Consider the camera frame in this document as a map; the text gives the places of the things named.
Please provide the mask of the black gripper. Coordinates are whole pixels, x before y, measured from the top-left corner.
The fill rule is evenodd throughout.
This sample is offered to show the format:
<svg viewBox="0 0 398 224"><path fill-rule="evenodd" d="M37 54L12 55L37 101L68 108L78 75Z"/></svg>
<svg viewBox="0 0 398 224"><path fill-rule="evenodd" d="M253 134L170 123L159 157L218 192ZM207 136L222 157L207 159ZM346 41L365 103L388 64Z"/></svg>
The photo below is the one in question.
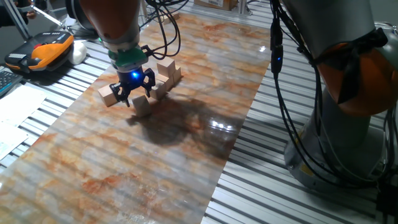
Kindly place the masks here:
<svg viewBox="0 0 398 224"><path fill-rule="evenodd" d="M155 73L151 68L143 72L142 67L136 68L130 72L118 72L119 82L109 85L111 93L117 102L123 102L127 107L130 107L128 96L131 90L142 86L146 95L150 96L152 87L155 86Z"/></svg>

